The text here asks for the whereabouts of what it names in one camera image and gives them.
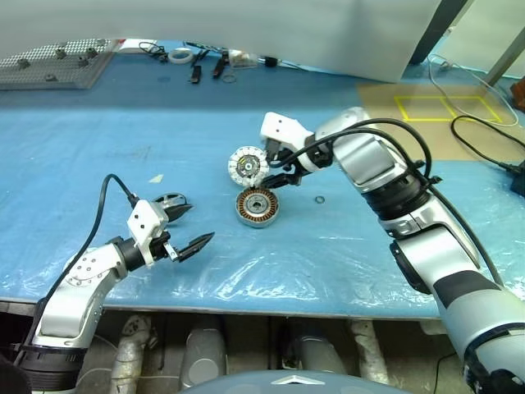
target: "table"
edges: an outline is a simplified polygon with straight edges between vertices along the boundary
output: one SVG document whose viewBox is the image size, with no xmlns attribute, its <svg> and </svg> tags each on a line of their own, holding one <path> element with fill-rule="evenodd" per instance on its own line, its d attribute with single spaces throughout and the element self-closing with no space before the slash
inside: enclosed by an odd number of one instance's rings
<svg viewBox="0 0 525 394">
<path fill-rule="evenodd" d="M 132 272 L 107 307 L 435 318 L 434 301 L 403 279 L 389 237 L 338 168 L 277 190 L 280 217 L 266 229 L 235 216 L 241 188 L 227 160 L 239 146 L 259 144 L 264 113 L 313 129 L 360 104 L 357 79 L 260 67 L 225 84 L 211 79 L 214 63 L 205 59 L 203 79 L 192 85 L 187 66 L 115 56 L 91 90 L 0 93 L 0 300 L 45 294 L 84 242 L 102 179 L 114 172 L 142 198 L 188 196 L 194 208 L 170 229 L 175 245 L 216 235 L 182 264 Z M 478 162 L 437 162 L 435 174 L 525 298 L 525 203 L 509 191 L 511 179 Z M 111 186 L 93 245 L 127 236 L 129 213 Z"/>
</svg>

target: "metal bracket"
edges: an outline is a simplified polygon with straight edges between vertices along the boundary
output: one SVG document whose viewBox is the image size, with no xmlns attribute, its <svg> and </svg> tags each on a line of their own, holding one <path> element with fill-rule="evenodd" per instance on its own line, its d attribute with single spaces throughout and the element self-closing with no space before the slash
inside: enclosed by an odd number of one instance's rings
<svg viewBox="0 0 525 394">
<path fill-rule="evenodd" d="M 166 213 L 157 203 L 145 199 L 139 200 L 128 219 L 128 227 L 135 245 L 144 257 L 146 266 L 153 264 L 153 256 L 149 244 L 153 238 L 159 237 L 168 223 Z"/>
<path fill-rule="evenodd" d="M 126 277 L 126 267 L 115 246 L 101 246 L 84 254 L 66 276 L 66 281 L 72 286 L 88 286 L 97 279 L 102 279 L 103 274 L 112 268 L 118 272 L 119 280 Z"/>
</svg>

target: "pegboard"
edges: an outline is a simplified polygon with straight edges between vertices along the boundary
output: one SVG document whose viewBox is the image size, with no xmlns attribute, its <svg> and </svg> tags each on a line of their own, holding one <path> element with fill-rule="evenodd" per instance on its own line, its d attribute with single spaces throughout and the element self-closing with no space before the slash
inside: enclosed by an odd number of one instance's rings
<svg viewBox="0 0 525 394">
<path fill-rule="evenodd" d="M 0 89 L 89 89 L 111 60 L 117 40 L 45 45 L 0 60 Z"/>
</svg>

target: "metal pipe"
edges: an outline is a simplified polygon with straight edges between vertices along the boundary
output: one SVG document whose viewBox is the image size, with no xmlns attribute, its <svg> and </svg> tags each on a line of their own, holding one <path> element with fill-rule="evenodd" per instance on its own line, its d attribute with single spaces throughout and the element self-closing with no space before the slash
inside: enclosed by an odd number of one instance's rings
<svg viewBox="0 0 525 394">
<path fill-rule="evenodd" d="M 133 315 L 122 328 L 112 369 L 110 394 L 135 394 L 142 373 L 144 348 L 151 332 L 149 316 Z"/>
</svg>

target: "small screw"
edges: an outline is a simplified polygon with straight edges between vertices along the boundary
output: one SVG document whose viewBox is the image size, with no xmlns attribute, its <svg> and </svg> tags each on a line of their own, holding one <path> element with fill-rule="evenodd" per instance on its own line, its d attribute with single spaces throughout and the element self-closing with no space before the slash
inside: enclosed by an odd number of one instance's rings
<svg viewBox="0 0 525 394">
<path fill-rule="evenodd" d="M 57 79 L 57 77 L 54 75 L 54 74 L 46 74 L 46 76 L 44 77 L 44 79 L 47 81 L 47 82 L 54 82 Z"/>
<path fill-rule="evenodd" d="M 55 55 L 57 55 L 57 59 L 63 59 L 66 57 L 66 51 L 63 48 L 57 48 L 55 49 Z"/>
<path fill-rule="evenodd" d="M 24 70 L 25 68 L 29 67 L 31 65 L 30 61 L 27 60 L 26 58 L 22 58 L 22 59 L 18 59 L 16 61 L 16 64 L 18 64 L 18 68 L 20 70 Z"/>
<path fill-rule="evenodd" d="M 79 56 L 78 65 L 79 67 L 86 67 L 89 65 L 88 59 L 86 59 L 84 56 Z"/>
<path fill-rule="evenodd" d="M 98 55 L 98 52 L 95 48 L 87 48 L 85 50 L 85 56 L 88 58 L 88 59 L 93 59 L 94 57 L 96 57 Z"/>
</svg>

